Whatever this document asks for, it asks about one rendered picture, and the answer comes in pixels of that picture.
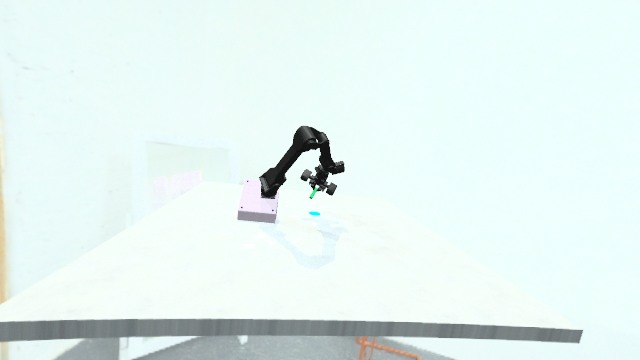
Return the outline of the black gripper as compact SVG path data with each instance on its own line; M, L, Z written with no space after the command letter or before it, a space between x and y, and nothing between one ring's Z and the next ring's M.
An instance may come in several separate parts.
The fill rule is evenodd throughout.
M307 180L309 178L310 179L309 185L312 187L313 190L315 189L316 185L318 185L319 187L316 190L316 192L318 192L318 191L322 191L323 192L326 188L328 188L326 190L326 193L329 194L330 196L333 196L333 194L334 194L334 192L335 192L335 190L337 188L337 185L332 183L332 182L330 183L330 185L328 185L328 182L326 181L327 178L326 179L320 179L317 176L317 173L316 173L315 176L314 175L311 176L311 174L312 174L312 172L310 170L305 169L304 172L302 173L300 179L305 181L305 182L307 182Z

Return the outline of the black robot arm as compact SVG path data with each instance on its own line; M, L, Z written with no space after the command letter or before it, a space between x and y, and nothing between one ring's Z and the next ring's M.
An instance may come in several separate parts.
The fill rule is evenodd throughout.
M317 176L320 179L328 178L329 173L332 175L343 173L345 171L345 163L343 161L333 161L329 144L330 141L324 132L309 126L299 127L294 134L293 144L282 159L275 167L269 168L259 177L261 198L275 199L278 189L287 180L285 173L303 152L320 149L319 161L321 165L319 164L315 167Z

